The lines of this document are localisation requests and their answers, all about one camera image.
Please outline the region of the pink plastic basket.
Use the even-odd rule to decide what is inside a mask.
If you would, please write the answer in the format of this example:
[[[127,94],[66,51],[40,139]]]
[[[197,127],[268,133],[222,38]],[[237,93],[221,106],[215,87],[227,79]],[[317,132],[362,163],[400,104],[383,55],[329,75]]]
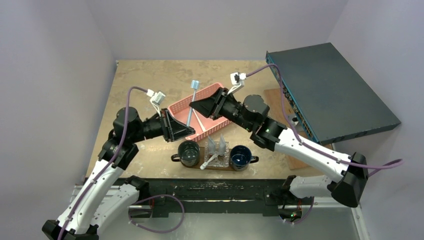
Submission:
[[[223,84],[220,82],[216,82],[202,89],[198,89],[195,94],[195,100],[209,97],[220,87],[223,87]],[[175,103],[172,103],[168,107],[168,110],[177,120],[186,124],[188,120],[188,116],[189,116],[189,109],[190,109],[189,103],[191,103],[192,100],[193,100],[193,95],[189,95]],[[208,135],[211,135],[214,132],[217,132],[230,124],[230,121],[224,117],[221,117],[217,120],[212,120],[210,118],[206,118],[202,116],[199,112],[197,112],[197,115],[199,116],[201,122],[203,123],[206,131],[205,132],[202,131],[195,115],[192,114],[189,126],[195,129],[195,134],[185,137],[186,140],[198,142],[206,138]]]

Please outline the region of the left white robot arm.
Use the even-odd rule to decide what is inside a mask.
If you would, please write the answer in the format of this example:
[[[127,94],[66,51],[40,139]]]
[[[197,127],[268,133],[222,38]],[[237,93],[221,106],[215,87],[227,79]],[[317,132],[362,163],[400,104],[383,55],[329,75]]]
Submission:
[[[145,120],[134,107],[120,109],[89,178],[67,209],[56,220],[45,222],[42,232],[50,240],[99,239],[121,212],[133,203],[146,203],[150,197],[149,183],[136,176],[127,178],[115,194],[107,197],[139,152],[137,143],[156,137],[174,142],[194,133],[166,108]]]

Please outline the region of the oval wooden tray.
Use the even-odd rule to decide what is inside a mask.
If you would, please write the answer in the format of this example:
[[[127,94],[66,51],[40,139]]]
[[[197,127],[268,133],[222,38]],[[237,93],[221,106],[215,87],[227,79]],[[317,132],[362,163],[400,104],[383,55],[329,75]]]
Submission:
[[[186,167],[186,166],[184,166],[183,164],[182,164],[182,165],[183,165],[184,167],[186,167],[186,168],[191,168],[191,169],[200,169],[200,166],[204,163],[204,161],[203,161],[203,160],[201,160],[201,158],[204,156],[204,148],[205,148],[205,147],[200,146],[200,160],[199,160],[199,163],[198,163],[197,165],[192,166],[192,167]],[[205,171],[206,171],[206,170],[213,170],[213,171],[235,171],[235,170],[233,170],[233,169],[231,168],[230,164],[229,164],[229,167],[224,167],[224,168],[212,167],[212,168],[209,168],[209,169],[207,169],[207,167],[206,167],[206,169],[204,169],[204,170],[205,170]]]

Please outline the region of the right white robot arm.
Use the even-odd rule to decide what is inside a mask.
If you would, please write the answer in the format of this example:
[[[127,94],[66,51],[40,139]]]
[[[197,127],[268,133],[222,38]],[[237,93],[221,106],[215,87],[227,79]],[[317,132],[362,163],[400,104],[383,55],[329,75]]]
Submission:
[[[270,107],[257,94],[237,101],[227,88],[218,88],[211,96],[195,100],[189,106],[206,118],[226,118],[247,130],[255,145],[272,152],[283,153],[321,171],[322,176],[289,177],[289,185],[280,196],[288,204],[299,198],[332,197],[338,203],[356,208],[369,172],[366,157],[355,152],[351,155],[326,148],[301,136],[291,128],[268,116]]]

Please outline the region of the white red-capped toothpaste tube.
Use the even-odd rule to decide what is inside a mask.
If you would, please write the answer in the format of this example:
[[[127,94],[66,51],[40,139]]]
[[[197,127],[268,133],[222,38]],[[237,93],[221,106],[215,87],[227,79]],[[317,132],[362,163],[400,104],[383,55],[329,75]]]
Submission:
[[[211,138],[210,135],[207,136],[207,153],[209,156],[213,156],[217,151],[216,142]]]

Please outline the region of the clear plastic holder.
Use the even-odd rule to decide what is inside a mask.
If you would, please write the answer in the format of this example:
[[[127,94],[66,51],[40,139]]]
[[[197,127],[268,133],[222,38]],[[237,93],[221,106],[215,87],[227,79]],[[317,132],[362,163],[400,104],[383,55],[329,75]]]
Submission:
[[[209,160],[209,158],[212,155],[209,155],[209,147],[208,143],[204,146],[204,156],[201,158],[204,162]],[[213,159],[208,165],[207,169],[211,169],[212,167],[215,168],[227,168],[230,166],[230,148],[229,148],[229,142],[225,142],[225,152],[223,155],[218,155],[215,159]]]

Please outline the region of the dark green enamel mug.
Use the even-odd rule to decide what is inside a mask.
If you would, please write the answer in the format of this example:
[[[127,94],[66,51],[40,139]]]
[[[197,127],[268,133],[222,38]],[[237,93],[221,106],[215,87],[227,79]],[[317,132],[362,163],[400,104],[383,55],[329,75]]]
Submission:
[[[177,149],[177,154],[170,157],[172,162],[181,162],[185,167],[194,167],[200,162],[200,146],[197,142],[186,140]]]

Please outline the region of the blue enamel mug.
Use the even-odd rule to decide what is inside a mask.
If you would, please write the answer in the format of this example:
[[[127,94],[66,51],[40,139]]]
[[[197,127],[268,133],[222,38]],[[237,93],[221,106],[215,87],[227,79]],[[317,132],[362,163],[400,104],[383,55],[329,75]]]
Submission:
[[[247,146],[236,145],[230,150],[229,164],[235,171],[244,171],[249,164],[257,163],[259,160]]]

